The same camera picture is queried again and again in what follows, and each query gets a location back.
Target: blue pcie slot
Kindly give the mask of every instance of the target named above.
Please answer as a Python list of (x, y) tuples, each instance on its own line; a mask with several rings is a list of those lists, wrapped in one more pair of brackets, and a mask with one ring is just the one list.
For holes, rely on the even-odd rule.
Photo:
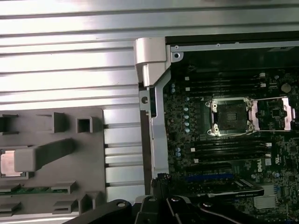
[(185, 178), (186, 181), (207, 181), (207, 180), (219, 180), (219, 179), (232, 179), (233, 174), (209, 174), (209, 175), (194, 175)]

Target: gray plastic shroud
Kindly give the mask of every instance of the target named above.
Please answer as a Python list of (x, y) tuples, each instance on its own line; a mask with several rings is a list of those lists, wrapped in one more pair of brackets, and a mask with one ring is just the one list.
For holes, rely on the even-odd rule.
[[(78, 211), (79, 206), (82, 213), (106, 201), (101, 108), (0, 111), (0, 114), (17, 115), (2, 123), (4, 132), (17, 134), (0, 135), (0, 151), (14, 150), (15, 169), (34, 174), (30, 178), (0, 178), (0, 216), (68, 213)], [(1, 195), (37, 187), (65, 193)]]

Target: screw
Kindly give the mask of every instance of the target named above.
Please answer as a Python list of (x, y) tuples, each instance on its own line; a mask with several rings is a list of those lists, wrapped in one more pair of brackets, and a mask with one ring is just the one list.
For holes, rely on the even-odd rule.
[(204, 205), (205, 207), (207, 207), (207, 208), (210, 208), (210, 207), (213, 206), (213, 204), (210, 203), (210, 202), (204, 202), (203, 205)]
[(247, 101), (246, 104), (247, 104), (248, 107), (252, 107), (252, 102), (251, 101)]
[(174, 57), (175, 57), (175, 58), (179, 58), (179, 56), (180, 56), (179, 53), (175, 53), (175, 54), (174, 54)]
[(180, 200), (180, 198), (179, 198), (179, 197), (172, 197), (171, 200), (172, 200), (173, 202), (178, 202), (178, 201)]
[(118, 206), (118, 207), (125, 207), (126, 204), (125, 204), (124, 202), (120, 202), (120, 203), (117, 204), (117, 206)]
[(148, 99), (147, 97), (142, 97), (142, 98), (141, 98), (141, 102), (142, 102), (143, 104), (147, 104), (147, 103), (149, 102), (149, 99)]
[(253, 125), (249, 125), (248, 130), (252, 131), (253, 130)]

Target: small square hole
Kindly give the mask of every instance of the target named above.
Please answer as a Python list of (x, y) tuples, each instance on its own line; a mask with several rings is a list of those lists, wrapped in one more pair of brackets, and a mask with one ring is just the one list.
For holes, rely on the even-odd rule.
[(90, 133), (90, 119), (78, 119), (78, 133)]

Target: motherboard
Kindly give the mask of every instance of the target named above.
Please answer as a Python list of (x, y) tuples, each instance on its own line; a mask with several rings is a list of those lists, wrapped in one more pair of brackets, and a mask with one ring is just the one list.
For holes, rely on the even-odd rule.
[(174, 193), (298, 221), (298, 69), (173, 66), (164, 113)]

